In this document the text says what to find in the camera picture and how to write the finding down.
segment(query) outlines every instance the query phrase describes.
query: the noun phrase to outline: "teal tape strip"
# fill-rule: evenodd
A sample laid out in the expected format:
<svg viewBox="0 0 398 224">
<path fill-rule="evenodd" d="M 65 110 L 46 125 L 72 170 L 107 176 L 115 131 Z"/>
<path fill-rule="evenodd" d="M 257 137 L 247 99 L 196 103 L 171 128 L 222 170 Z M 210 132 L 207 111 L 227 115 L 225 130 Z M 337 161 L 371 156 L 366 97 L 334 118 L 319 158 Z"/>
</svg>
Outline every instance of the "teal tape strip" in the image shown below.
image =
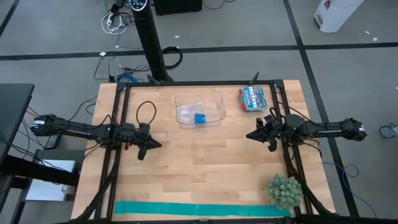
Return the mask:
<svg viewBox="0 0 398 224">
<path fill-rule="evenodd" d="M 238 215 L 245 217 L 286 217 L 289 210 L 279 210 L 275 205 L 216 205 L 169 202 L 135 202 L 118 201 L 116 214 L 151 213 L 170 215 L 206 215 L 226 216 Z"/>
</svg>

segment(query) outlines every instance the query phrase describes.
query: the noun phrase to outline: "green succulent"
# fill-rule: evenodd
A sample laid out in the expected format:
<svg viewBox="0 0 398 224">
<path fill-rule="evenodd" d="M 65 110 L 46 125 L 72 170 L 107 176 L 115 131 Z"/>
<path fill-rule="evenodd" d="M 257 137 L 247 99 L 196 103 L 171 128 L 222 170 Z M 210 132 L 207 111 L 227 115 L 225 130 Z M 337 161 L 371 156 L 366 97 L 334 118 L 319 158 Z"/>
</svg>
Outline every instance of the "green succulent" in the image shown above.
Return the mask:
<svg viewBox="0 0 398 224">
<path fill-rule="evenodd" d="M 268 186 L 268 195 L 271 202 L 279 209 L 290 209 L 300 206 L 303 193 L 301 185 L 294 177 L 287 178 L 282 174 L 276 174 Z"/>
</svg>

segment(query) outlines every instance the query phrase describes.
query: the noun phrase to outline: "black cable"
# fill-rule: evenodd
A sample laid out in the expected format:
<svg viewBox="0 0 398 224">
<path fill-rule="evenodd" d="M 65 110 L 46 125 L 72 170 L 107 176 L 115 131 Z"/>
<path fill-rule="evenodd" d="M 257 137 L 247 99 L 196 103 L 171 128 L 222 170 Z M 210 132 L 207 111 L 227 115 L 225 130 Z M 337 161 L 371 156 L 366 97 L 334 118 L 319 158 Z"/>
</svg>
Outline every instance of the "black cable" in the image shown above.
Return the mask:
<svg viewBox="0 0 398 224">
<path fill-rule="evenodd" d="M 108 3 L 106 3 L 106 0 L 104 0 L 105 3 L 105 9 L 108 11 Z"/>
<path fill-rule="evenodd" d="M 83 106 L 83 104 L 85 104 L 85 103 L 87 103 L 87 102 L 90 102 L 91 100 L 94 100 L 95 98 L 97 98 L 97 96 L 94 96 L 94 97 L 92 97 L 91 99 L 86 100 L 86 101 L 83 101 L 82 103 L 80 103 L 80 105 L 79 105 L 79 107 L 77 108 L 75 114 L 73 114 L 73 116 L 72 116 L 68 121 L 71 121 L 73 118 L 75 118 L 75 116 L 77 115 L 77 113 L 79 112 L 79 110 L 80 110 L 81 106 Z"/>
<path fill-rule="evenodd" d="M 103 60 L 104 60 L 104 57 L 99 58 L 97 67 L 95 68 L 95 71 L 94 71 L 94 79 L 95 79 L 95 80 L 107 80 L 107 79 L 108 79 L 108 78 L 96 78 L 96 77 L 95 77 L 95 75 L 97 74 L 97 71 L 98 71 L 98 67 L 100 66 L 100 64 L 101 64 L 101 62 L 102 62 Z"/>
<path fill-rule="evenodd" d="M 275 111 L 275 114 L 277 113 L 277 111 L 276 111 L 276 109 L 275 109 L 274 107 L 269 108 L 269 113 L 270 113 L 271 116 L 277 121 L 278 118 L 277 118 L 277 116 L 274 114 L 274 112 L 272 112 L 272 111 Z"/>
<path fill-rule="evenodd" d="M 322 158 L 322 152 L 321 152 L 321 150 L 320 150 L 318 147 L 313 146 L 313 145 L 311 145 L 311 144 L 309 144 L 309 143 L 306 143 L 306 142 L 303 142 L 303 144 L 306 144 L 306 145 L 308 145 L 308 146 L 311 146 L 311 147 L 314 147 L 315 149 L 317 149 L 318 152 L 319 152 L 319 154 L 321 155 L 321 158 Z"/>
<path fill-rule="evenodd" d="M 86 129 L 96 129 L 96 128 L 100 127 L 101 125 L 104 124 L 104 122 L 106 121 L 106 118 L 109 118 L 109 120 L 111 120 L 111 123 L 113 122 L 113 120 L 111 118 L 111 115 L 108 114 L 108 115 L 105 116 L 104 120 L 102 120 L 102 122 L 100 122 L 100 124 L 97 124 L 97 125 L 95 125 L 92 128 L 86 128 Z"/>
<path fill-rule="evenodd" d="M 180 49 L 176 48 L 176 47 L 166 47 L 165 49 L 163 49 L 163 54 L 167 54 L 169 52 L 177 52 L 180 55 L 180 59 L 178 60 L 178 62 L 176 62 L 174 65 L 166 65 L 166 69 L 173 69 L 177 66 L 179 66 L 182 62 L 182 52 Z"/>
<path fill-rule="evenodd" d="M 116 52 L 115 55 L 111 58 L 111 60 L 109 60 L 109 62 L 108 62 L 108 75 L 109 75 L 109 77 L 112 77 L 111 72 L 110 72 L 110 70 L 111 70 L 111 62 L 118 55 L 119 55 L 119 53 Z"/>
<path fill-rule="evenodd" d="M 44 146 L 42 145 L 42 143 L 40 142 L 39 137 L 36 136 L 36 140 L 37 140 L 38 144 L 39 144 L 40 146 L 42 146 L 43 149 L 44 149 L 45 147 L 44 147 Z"/>
<path fill-rule="evenodd" d="M 34 111 L 30 106 L 28 106 L 28 108 L 33 111 L 33 113 L 35 113 L 37 116 L 40 116 L 36 111 Z"/>
<path fill-rule="evenodd" d="M 319 146 L 319 144 L 320 144 L 320 143 L 319 143 L 317 140 L 315 140 L 315 139 L 306 139 L 306 140 L 316 142 L 316 143 L 317 143 L 317 146 Z"/>
<path fill-rule="evenodd" d="M 219 8 L 223 7 L 224 4 L 225 4 L 225 0 L 223 0 L 223 3 L 222 3 L 220 6 L 212 8 L 212 7 L 208 7 L 208 6 L 206 5 L 206 0 L 203 0 L 203 5 L 204 5 L 206 8 L 212 9 L 212 10 L 214 10 L 214 9 L 219 9 Z"/>
<path fill-rule="evenodd" d="M 25 128 L 26 131 L 26 136 L 27 136 L 27 150 L 29 151 L 30 149 L 30 137 L 29 137 L 29 132 L 28 132 L 28 128 L 26 127 L 26 121 L 25 118 L 22 119 L 22 125 Z"/>
<path fill-rule="evenodd" d="M 92 104 L 89 104 L 89 105 L 86 106 L 86 112 L 87 112 L 88 114 L 91 114 L 91 115 L 94 114 L 94 113 L 88 111 L 88 108 L 91 107 L 91 106 L 94 106 L 94 105 L 95 105 L 95 103 L 92 103 Z"/>
<path fill-rule="evenodd" d="M 20 152 L 20 150 L 23 151 L 23 152 L 27 152 L 27 153 L 28 153 L 28 156 L 30 156 L 30 157 L 33 158 L 33 159 L 38 160 L 38 161 L 41 162 L 42 164 L 46 163 L 46 164 L 52 166 L 53 168 L 56 168 L 56 169 L 60 169 L 60 170 L 69 172 L 69 171 L 67 171 L 67 170 L 65 170 L 65 169 L 62 169 L 61 167 L 57 167 L 57 166 L 55 166 L 55 165 L 53 165 L 53 164 L 51 164 L 51 163 L 49 163 L 49 162 L 47 162 L 47 161 L 42 161 L 42 160 L 41 160 L 38 156 L 36 156 L 33 152 L 26 151 L 26 149 L 23 149 L 23 148 L 21 148 L 21 147 L 19 147 L 19 146 L 17 146 L 17 145 L 14 145 L 14 144 L 12 144 L 12 143 L 9 143 L 9 142 L 7 142 L 7 141 L 3 141 L 3 142 L 6 143 L 6 144 L 9 144 L 11 147 L 13 147 L 14 149 L 16 149 L 16 150 L 19 151 L 19 152 Z"/>
<path fill-rule="evenodd" d="M 116 153 L 115 158 L 114 158 L 115 161 L 120 161 L 119 158 L 118 158 L 118 155 L 120 155 L 120 153 Z M 106 189 L 109 187 L 109 185 L 111 184 L 113 179 L 116 177 L 115 174 L 116 174 L 116 172 L 118 170 L 119 163 L 120 162 L 115 162 L 113 164 L 111 171 L 109 172 L 107 178 L 104 181 L 104 184 L 99 188 L 97 194 L 94 196 L 94 198 L 92 199 L 90 204 L 86 207 L 84 212 L 76 218 L 76 220 L 87 220 L 87 219 L 89 219 L 91 214 L 94 212 L 94 209 L 95 209 L 96 205 L 98 204 L 100 199 L 103 197 L 104 193 L 106 192 Z"/>
<path fill-rule="evenodd" d="M 152 106 L 154 106 L 154 109 L 155 109 L 154 116 L 153 116 L 152 119 L 148 122 L 148 125 L 151 124 L 151 122 L 153 122 L 153 120 L 154 120 L 155 117 L 156 117 L 156 111 L 157 111 L 157 110 L 156 110 L 155 104 L 154 104 L 153 102 L 151 102 L 151 101 L 145 101 L 145 102 L 141 103 L 141 104 L 138 106 L 138 108 L 137 108 L 136 119 L 137 119 L 138 125 L 140 124 L 140 122 L 139 122 L 139 120 L 138 120 L 138 111 L 139 111 L 139 109 L 141 108 L 141 106 L 144 105 L 144 104 L 146 104 L 146 103 L 150 103 Z"/>
<path fill-rule="evenodd" d="M 323 127 L 323 128 L 338 127 L 338 128 L 340 128 L 342 125 L 344 125 L 344 124 L 342 124 L 342 125 L 322 125 L 322 124 L 318 124 L 318 123 L 312 121 L 310 118 L 306 117 L 304 114 L 302 114 L 302 113 L 299 112 L 298 110 L 294 109 L 293 107 L 291 107 L 291 106 L 289 106 L 289 105 L 287 105 L 287 104 L 281 103 L 281 102 L 279 102 L 279 101 L 275 101 L 275 103 L 279 103 L 279 104 L 282 104 L 282 105 L 284 105 L 284 106 L 287 106 L 288 108 L 290 108 L 290 109 L 296 111 L 299 115 L 301 115 L 303 118 L 307 119 L 307 120 L 308 120 L 309 122 L 311 122 L 312 124 L 314 124 L 314 125 L 316 125 L 316 126 L 319 126 L 319 127 Z"/>
<path fill-rule="evenodd" d="M 296 152 L 295 152 L 294 149 L 293 149 L 293 156 L 292 156 L 292 158 L 290 159 L 290 161 L 293 161 L 294 158 L 295 158 L 295 156 L 296 156 Z"/>
<path fill-rule="evenodd" d="M 111 53 L 115 53 L 115 56 L 118 55 L 118 53 L 115 52 L 115 51 L 107 52 L 106 55 L 111 54 Z M 95 68 L 95 71 L 94 71 L 94 79 L 95 79 L 95 80 L 107 80 L 107 79 L 108 79 L 108 78 L 96 78 L 96 77 L 95 77 L 96 74 L 97 74 L 98 68 L 100 67 L 100 64 L 101 64 L 101 62 L 104 60 L 104 58 L 105 58 L 105 56 L 102 56 L 102 57 L 99 58 L 99 60 L 98 60 L 98 64 L 97 64 L 97 66 L 96 66 L 96 68 Z"/>
<path fill-rule="evenodd" d="M 26 135 L 22 131 L 18 130 L 19 133 L 23 134 L 24 136 L 28 137 L 31 141 L 36 142 L 38 145 L 40 145 L 35 139 L 32 139 L 30 136 Z"/>
<path fill-rule="evenodd" d="M 285 105 L 285 106 L 289 107 L 290 109 L 296 111 L 298 114 L 301 114 L 304 118 L 307 118 L 302 113 L 300 113 L 296 109 L 290 107 L 289 105 L 286 105 L 286 104 L 278 102 L 278 101 L 275 101 L 275 103 L 279 103 L 279 104 Z M 287 145 L 286 147 L 282 147 L 282 148 L 283 148 L 283 152 L 284 152 L 284 160 L 285 160 L 285 164 L 286 164 L 288 175 L 294 177 L 301 184 L 301 187 L 302 187 L 302 190 L 303 190 L 303 194 L 305 194 L 307 196 L 308 200 L 312 203 L 312 205 L 315 207 L 315 209 L 317 210 L 317 212 L 320 215 L 331 215 L 332 213 L 329 210 L 327 210 L 322 205 L 322 203 L 313 194 L 311 189 L 308 187 L 308 185 L 305 183 L 305 181 L 301 178 L 301 176 L 299 175 L 299 173 L 295 169 L 295 167 L 294 167 L 294 165 L 292 163 L 292 160 L 294 159 L 295 154 L 293 154 L 293 157 L 290 158 L 289 145 Z"/>
<path fill-rule="evenodd" d="M 125 72 L 131 72 L 131 73 L 133 73 L 133 72 L 147 72 L 147 71 L 150 70 L 148 65 L 137 65 L 135 68 L 122 67 L 122 69 Z"/>
<path fill-rule="evenodd" d="M 87 154 L 85 154 L 85 155 L 83 156 L 83 161 L 85 160 L 86 156 L 88 156 L 90 153 L 94 152 L 95 150 L 97 150 L 97 148 L 100 147 L 100 146 L 97 146 L 97 145 L 98 145 L 98 143 L 95 145 L 96 147 L 93 146 L 93 147 L 95 147 L 93 150 L 91 150 L 90 152 L 88 152 Z"/>
</svg>

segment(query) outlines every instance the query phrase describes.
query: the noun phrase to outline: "electrical cord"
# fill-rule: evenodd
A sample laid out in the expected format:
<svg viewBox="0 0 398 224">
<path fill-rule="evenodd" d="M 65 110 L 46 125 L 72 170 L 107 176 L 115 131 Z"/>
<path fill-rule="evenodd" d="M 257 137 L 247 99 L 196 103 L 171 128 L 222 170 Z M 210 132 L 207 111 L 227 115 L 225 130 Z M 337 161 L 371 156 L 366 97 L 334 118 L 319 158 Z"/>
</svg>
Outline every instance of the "electrical cord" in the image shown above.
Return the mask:
<svg viewBox="0 0 398 224">
<path fill-rule="evenodd" d="M 119 45 L 119 39 L 120 39 L 120 34 L 118 35 L 118 38 L 116 39 L 116 45 L 115 45 L 116 48 L 130 48 L 130 49 L 134 49 L 134 50 L 142 49 L 142 47 L 131 47 L 129 45 L 121 46 L 121 45 Z"/>
<path fill-rule="evenodd" d="M 73 116 L 72 116 L 68 121 L 71 121 L 73 118 L 75 118 L 75 116 L 77 115 L 77 113 L 79 112 L 79 110 L 80 110 L 81 106 L 83 106 L 83 104 L 88 103 L 88 102 L 90 102 L 91 100 L 94 100 L 95 98 L 97 98 L 97 96 L 98 96 L 98 95 L 92 97 L 92 98 L 89 99 L 89 100 L 86 100 L 86 101 L 83 101 L 82 103 L 80 103 L 80 105 L 79 105 L 79 107 L 77 108 L 76 112 L 73 114 Z"/>
<path fill-rule="evenodd" d="M 306 139 L 306 141 L 313 141 L 313 142 L 316 142 L 317 143 L 317 146 L 319 146 L 319 142 L 317 141 L 317 140 L 315 140 L 315 139 Z"/>
<path fill-rule="evenodd" d="M 26 131 L 26 135 L 27 135 L 27 151 L 29 151 L 30 149 L 30 137 L 29 137 L 29 132 L 28 132 L 28 128 L 26 127 L 26 121 L 25 118 L 22 119 L 22 125 L 25 128 Z"/>
<path fill-rule="evenodd" d="M 313 145 L 311 145 L 311 144 L 308 144 L 308 143 L 306 143 L 306 142 L 303 142 L 303 144 L 306 144 L 306 145 L 308 145 L 308 146 L 311 146 L 311 147 L 313 147 L 313 148 L 317 149 L 317 150 L 318 150 L 318 152 L 319 152 L 319 154 L 320 154 L 320 156 L 321 156 L 321 158 L 322 158 L 322 152 L 321 152 L 321 150 L 320 150 L 318 147 L 316 147 L 316 146 L 313 146 Z"/>
<path fill-rule="evenodd" d="M 119 25 L 115 26 L 113 25 L 113 19 L 119 16 Z M 104 27 L 104 21 L 105 19 L 108 18 L 108 20 L 105 22 L 106 23 L 106 28 Z M 102 30 L 106 33 L 106 34 L 110 34 L 110 35 L 120 35 L 122 33 L 124 33 L 127 28 L 128 28 L 128 24 L 125 24 L 123 22 L 122 16 L 120 14 L 113 14 L 111 11 L 108 11 L 105 16 L 102 18 L 101 20 L 101 26 L 102 26 Z"/>
<path fill-rule="evenodd" d="M 289 144 L 286 145 L 286 147 L 283 148 L 283 156 L 287 168 L 287 173 L 289 177 L 294 177 L 301 185 L 303 194 L 307 196 L 308 200 L 312 203 L 314 208 L 317 210 L 317 212 L 320 215 L 332 215 L 333 213 L 325 208 L 325 206 L 322 205 L 322 203 L 317 199 L 317 197 L 313 194 L 311 189 L 308 187 L 307 183 L 302 179 L 302 177 L 299 175 L 297 172 L 296 168 L 294 167 L 292 160 L 294 159 L 295 155 L 293 154 L 293 158 L 290 158 L 290 152 L 289 152 Z"/>
<path fill-rule="evenodd" d="M 96 129 L 96 128 L 99 128 L 101 125 L 104 124 L 104 122 L 106 121 L 106 118 L 109 118 L 109 120 L 111 120 L 111 124 L 112 124 L 113 120 L 112 120 L 112 118 L 111 118 L 111 115 L 108 114 L 108 115 L 105 116 L 104 120 L 102 120 L 102 122 L 100 122 L 100 124 L 97 124 L 97 125 L 95 125 L 95 126 L 92 127 L 92 128 L 86 128 L 86 129 Z"/>
<path fill-rule="evenodd" d="M 119 161 L 118 156 L 120 156 L 120 153 L 116 153 L 115 159 L 114 159 L 115 161 Z M 116 177 L 115 174 L 116 174 L 116 172 L 118 170 L 117 167 L 119 167 L 119 163 L 120 162 L 115 162 L 113 164 L 111 171 L 109 172 L 107 178 L 104 181 L 104 184 L 102 186 L 100 186 L 100 188 L 97 191 L 97 194 L 94 196 L 94 198 L 92 199 L 90 204 L 86 207 L 84 212 L 81 215 L 79 215 L 75 220 L 87 220 L 87 219 L 89 219 L 91 214 L 94 212 L 94 209 L 95 209 L 96 205 L 98 204 L 100 199 L 103 197 L 104 193 L 106 192 L 106 189 L 109 187 L 109 185 L 111 184 L 112 180 Z"/>
<path fill-rule="evenodd" d="M 118 76 L 116 76 L 116 82 L 121 82 L 122 80 L 127 79 L 128 83 L 139 83 L 144 80 L 141 78 L 134 78 L 132 72 L 124 72 Z"/>
<path fill-rule="evenodd" d="M 26 110 L 25 113 L 29 113 L 30 115 L 32 115 L 33 117 L 37 117 L 37 115 L 29 110 Z"/>
<path fill-rule="evenodd" d="M 40 116 L 38 113 L 36 113 L 36 111 L 34 111 L 30 106 L 28 106 L 28 108 L 33 111 L 33 113 L 35 113 L 37 116 Z"/>
<path fill-rule="evenodd" d="M 107 54 L 111 54 L 111 53 L 115 53 L 115 55 L 113 55 L 113 57 L 109 60 L 109 63 L 108 63 L 108 78 L 97 78 L 97 77 L 96 77 L 96 74 L 97 74 L 97 72 L 98 72 L 98 68 L 100 67 L 101 62 L 104 60 L 104 57 L 101 57 L 101 58 L 98 60 L 97 66 L 96 66 L 95 71 L 94 71 L 93 78 L 94 78 L 95 80 L 108 80 L 110 77 L 117 77 L 117 75 L 116 75 L 116 76 L 111 75 L 111 69 L 110 69 L 110 67 L 111 67 L 111 62 L 112 62 L 112 60 L 113 60 L 116 56 L 118 56 L 119 53 L 118 53 L 118 52 L 108 52 Z M 138 66 L 136 66 L 135 68 L 122 67 L 121 65 L 119 65 L 119 66 L 120 66 L 125 72 L 130 72 L 130 73 L 133 73 L 133 72 L 147 72 L 147 71 L 150 70 L 150 68 L 149 68 L 148 65 L 138 65 Z"/>
<path fill-rule="evenodd" d="M 218 6 L 218 7 L 208 7 L 208 6 L 206 5 L 206 2 L 205 2 L 205 1 L 206 1 L 206 0 L 203 0 L 203 5 L 204 5 L 206 8 L 208 8 L 208 9 L 214 10 L 214 9 L 219 9 L 219 8 L 223 7 L 223 6 L 225 5 L 226 2 L 231 3 L 231 2 L 234 2 L 235 0 L 223 0 L 223 3 L 222 3 L 220 6 Z"/>
<path fill-rule="evenodd" d="M 94 152 L 95 150 L 97 150 L 97 148 L 100 147 L 100 146 L 97 146 L 97 145 L 98 145 L 98 143 L 95 145 L 96 147 L 93 146 L 93 147 L 95 147 L 93 150 L 91 150 L 90 152 L 88 152 L 87 154 L 85 154 L 85 155 L 83 156 L 83 161 L 85 160 L 86 156 L 88 156 L 90 153 Z"/>
<path fill-rule="evenodd" d="M 44 146 L 43 146 L 42 143 L 40 142 L 39 137 L 36 136 L 36 140 L 37 140 L 37 142 L 39 143 L 39 145 L 42 146 L 43 149 L 44 149 Z"/>
<path fill-rule="evenodd" d="M 151 101 L 145 101 L 145 102 L 141 103 L 141 104 L 138 106 L 138 108 L 137 108 L 136 119 L 137 119 L 137 123 L 138 123 L 138 124 L 141 123 L 141 122 L 139 122 L 139 120 L 138 120 L 138 112 L 139 112 L 139 109 L 141 108 L 142 105 L 144 105 L 144 104 L 146 104 L 146 103 L 150 103 L 152 106 L 154 106 L 154 109 L 155 109 L 154 116 L 153 116 L 152 119 L 148 122 L 148 125 L 150 125 L 151 122 L 153 122 L 153 120 L 154 120 L 155 117 L 156 117 L 156 112 L 157 112 L 157 110 L 156 110 L 155 104 L 154 104 L 153 102 L 151 102 Z"/>
<path fill-rule="evenodd" d="M 106 0 L 104 0 L 104 3 L 105 3 L 105 9 L 108 11 L 109 9 L 108 9 L 108 3 L 106 3 Z"/>
<path fill-rule="evenodd" d="M 269 113 L 270 113 L 271 116 L 277 121 L 277 120 L 278 120 L 278 119 L 277 119 L 277 116 L 274 114 L 273 111 L 275 111 L 275 113 L 277 113 L 277 111 L 276 111 L 276 109 L 275 109 L 274 107 L 269 108 Z"/>
<path fill-rule="evenodd" d="M 306 117 L 304 114 L 302 114 L 301 112 L 299 112 L 298 110 L 294 109 L 293 107 L 291 107 L 291 106 L 289 106 L 289 105 L 287 105 L 287 104 L 281 103 L 281 102 L 279 102 L 279 101 L 275 101 L 275 103 L 278 103 L 278 104 L 287 106 L 288 108 L 290 108 L 290 109 L 296 111 L 299 115 L 301 115 L 303 118 L 307 119 L 307 120 L 308 120 L 309 122 L 311 122 L 312 124 L 314 124 L 314 125 L 316 125 L 316 126 L 319 126 L 319 127 L 330 128 L 330 127 L 341 127 L 342 125 L 344 125 L 344 124 L 342 124 L 342 125 L 321 125 L 321 124 L 318 124 L 318 123 L 312 121 L 310 118 Z"/>
<path fill-rule="evenodd" d="M 362 201 L 363 203 L 365 203 L 365 204 L 372 210 L 374 217 L 377 218 L 376 212 L 374 211 L 374 209 L 372 208 L 372 206 L 371 206 L 367 201 L 365 201 L 365 199 L 361 198 L 361 197 L 358 196 L 356 193 L 354 193 L 354 192 L 348 187 L 348 185 L 347 185 L 347 183 L 346 183 L 346 181 L 345 181 L 345 178 L 344 178 L 345 176 L 346 176 L 346 177 L 348 176 L 348 177 L 351 177 L 351 178 L 355 178 L 355 177 L 359 176 L 359 169 L 358 169 L 358 167 L 357 167 L 356 165 L 349 164 L 349 165 L 347 165 L 346 167 L 342 168 L 341 166 L 339 166 L 339 165 L 337 165 L 337 164 L 334 164 L 334 163 L 332 163 L 332 162 L 322 162 L 322 163 L 323 163 L 323 164 L 332 165 L 332 166 L 336 166 L 337 168 L 339 168 L 339 169 L 342 171 L 343 183 L 344 183 L 344 186 L 347 188 L 347 190 L 349 190 L 356 198 L 360 199 L 360 201 Z M 356 174 L 355 174 L 355 175 L 352 175 L 352 174 L 348 174 L 348 173 L 347 173 L 346 170 L 347 170 L 347 168 L 349 168 L 349 167 L 354 167 L 354 168 L 356 169 Z"/>
<path fill-rule="evenodd" d="M 36 142 L 36 144 L 40 145 L 35 139 L 32 139 L 30 136 L 26 135 L 22 131 L 18 130 L 19 133 L 23 134 L 24 136 L 28 137 L 31 141 Z"/>
<path fill-rule="evenodd" d="M 182 52 L 177 47 L 166 47 L 165 49 L 163 49 L 162 54 L 167 54 L 169 52 L 176 52 L 180 55 L 180 59 L 174 65 L 166 65 L 166 69 L 173 69 L 181 64 Z"/>
<path fill-rule="evenodd" d="M 92 103 L 92 104 L 89 104 L 89 105 L 86 106 L 86 112 L 87 112 L 88 114 L 91 114 L 91 115 L 94 114 L 94 113 L 88 111 L 88 108 L 91 107 L 91 106 L 94 106 L 94 105 L 95 105 L 95 103 Z"/>
</svg>

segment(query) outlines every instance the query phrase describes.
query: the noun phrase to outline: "black metal frame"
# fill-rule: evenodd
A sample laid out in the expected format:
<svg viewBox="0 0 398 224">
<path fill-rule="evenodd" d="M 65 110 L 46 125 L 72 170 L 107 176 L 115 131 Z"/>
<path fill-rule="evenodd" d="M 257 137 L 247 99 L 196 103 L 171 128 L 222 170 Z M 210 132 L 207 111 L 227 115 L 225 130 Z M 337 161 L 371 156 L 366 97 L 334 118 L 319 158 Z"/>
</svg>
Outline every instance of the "black metal frame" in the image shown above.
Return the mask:
<svg viewBox="0 0 398 224">
<path fill-rule="evenodd" d="M 198 85 L 248 85 L 249 81 L 210 81 L 210 82 L 162 82 L 159 83 L 160 86 L 198 86 Z M 282 98 L 282 101 L 285 105 L 285 112 L 290 113 L 289 107 L 289 102 L 287 101 L 287 95 L 285 92 L 283 80 L 259 80 L 256 81 L 255 84 L 257 85 L 270 85 L 271 88 L 271 93 L 272 93 L 272 99 L 274 102 L 274 107 L 277 110 L 278 113 L 278 119 L 281 119 L 279 116 L 280 113 L 280 108 L 279 105 L 277 105 L 276 101 L 279 101 L 278 99 L 278 92 L 277 88 L 280 91 L 280 96 Z M 118 112 L 118 106 L 119 106 L 119 99 L 120 99 L 120 94 L 121 90 L 124 91 L 124 102 L 123 102 L 123 109 L 121 113 L 121 123 L 124 123 L 126 121 L 126 116 L 127 116 L 127 109 L 128 109 L 128 103 L 129 103 L 129 94 L 130 94 L 130 88 L 132 87 L 143 87 L 143 86 L 155 86 L 153 83 L 118 83 L 116 87 L 116 96 L 114 100 L 114 105 L 113 105 L 113 116 L 117 115 Z M 287 142 L 285 139 L 281 139 L 282 145 L 284 147 L 284 150 L 287 149 Z M 103 184 L 104 179 L 106 178 L 108 174 L 108 169 L 109 169 L 109 159 L 110 159 L 110 152 L 113 149 L 106 148 L 105 152 L 105 157 L 104 157 L 104 164 L 103 164 L 103 169 L 101 173 L 101 183 L 100 185 Z M 119 164 L 120 162 L 120 156 L 117 156 L 118 154 L 120 155 L 121 153 L 121 145 L 119 145 L 116 149 L 116 155 L 115 158 L 117 158 L 117 162 Z M 298 173 L 301 176 L 301 178 L 305 182 L 305 174 L 303 171 L 303 165 L 302 161 L 300 158 L 300 153 L 297 147 L 294 149 L 295 150 L 295 160 L 296 164 L 298 167 Z M 117 184 L 117 176 L 116 178 L 113 179 L 111 183 L 111 188 L 110 188 L 110 194 L 109 194 L 109 200 L 107 204 L 107 212 L 106 212 L 106 217 L 105 219 L 111 220 L 112 215 L 113 215 L 113 206 L 114 206 L 114 198 L 116 194 L 116 184 Z M 95 210 L 95 219 L 100 218 L 101 216 L 101 207 L 103 205 L 103 201 L 101 199 L 100 203 L 97 205 L 97 208 Z M 312 206 L 308 200 L 308 198 L 305 196 L 304 197 L 304 205 L 305 209 L 308 214 L 313 214 L 312 211 Z M 296 215 L 302 214 L 302 211 L 300 207 L 295 207 L 295 213 Z M 212 220 L 212 223 L 288 223 L 287 219 L 290 221 L 291 219 L 289 217 L 284 217 L 284 218 L 253 218 L 253 219 L 234 219 L 234 220 Z M 202 223 L 203 220 L 182 220 L 182 221 L 176 221 L 176 220 L 165 220 L 165 221 L 133 221 L 133 222 L 112 222 L 112 223 Z"/>
</svg>

